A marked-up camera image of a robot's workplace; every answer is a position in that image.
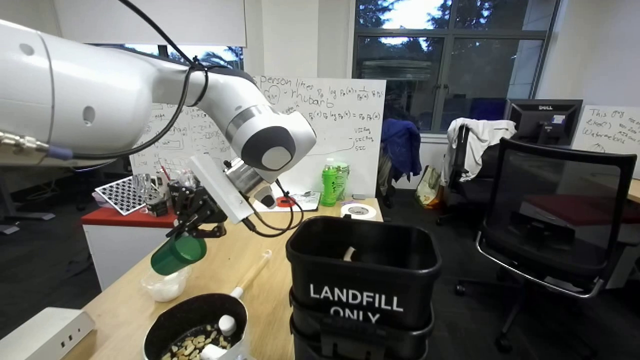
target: white tape roll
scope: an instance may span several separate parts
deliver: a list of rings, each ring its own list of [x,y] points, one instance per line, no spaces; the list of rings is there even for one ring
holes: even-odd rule
[[[340,217],[344,215],[351,215],[352,219],[356,220],[375,220],[376,210],[369,205],[365,204],[346,204],[340,209]]]

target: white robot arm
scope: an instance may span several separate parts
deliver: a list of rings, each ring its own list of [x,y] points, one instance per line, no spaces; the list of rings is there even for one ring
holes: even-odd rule
[[[43,34],[0,20],[0,165],[91,165],[75,154],[131,149],[154,102],[176,104],[187,67]],[[252,213],[238,190],[254,195],[304,157],[316,134],[298,112],[274,110],[241,76],[191,74],[186,105],[202,109],[239,155],[226,169],[207,156],[192,170],[238,223]],[[268,196],[258,197],[269,203]]]

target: black mesh chair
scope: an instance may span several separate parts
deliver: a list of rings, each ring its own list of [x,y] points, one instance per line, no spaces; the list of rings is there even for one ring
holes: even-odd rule
[[[436,219],[436,225],[442,225],[448,219],[466,216],[469,211],[484,211],[489,204],[493,177],[497,167],[499,144],[487,147],[482,154],[482,167],[477,175],[469,181],[460,181],[463,174],[468,172],[465,169],[465,159],[467,157],[467,142],[469,138],[469,128],[461,125],[458,128],[456,139],[456,152],[451,165],[451,174],[447,187],[451,194],[461,197],[462,201],[455,205],[447,206],[445,212]]]
[[[607,284],[625,248],[640,241],[618,238],[625,226],[640,223],[640,210],[627,203],[635,163],[636,155],[500,141],[491,199],[476,247],[498,263],[503,274],[514,275],[520,289],[495,341],[501,352],[512,349],[507,332],[528,289],[542,286],[575,299],[594,297]],[[465,285],[474,283],[488,284],[460,280],[456,294],[463,295]],[[580,342],[588,349],[581,355],[593,358],[595,350]]]

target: blue jacket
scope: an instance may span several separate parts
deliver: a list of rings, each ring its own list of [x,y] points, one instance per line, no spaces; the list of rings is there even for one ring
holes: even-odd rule
[[[391,158],[394,168],[394,180],[404,175],[418,176],[422,171],[420,164],[420,132],[413,122],[407,120],[386,119],[382,122],[382,146],[385,154]]]

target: wooden handle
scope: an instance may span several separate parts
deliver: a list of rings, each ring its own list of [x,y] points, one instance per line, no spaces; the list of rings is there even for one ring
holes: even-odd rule
[[[256,265],[254,265],[248,273],[246,273],[243,279],[240,280],[237,287],[241,288],[242,290],[246,290],[251,285],[253,280],[258,277],[258,274],[260,274],[260,272],[267,265],[270,259],[271,250],[267,250],[262,254],[262,259],[260,259],[260,261]]]

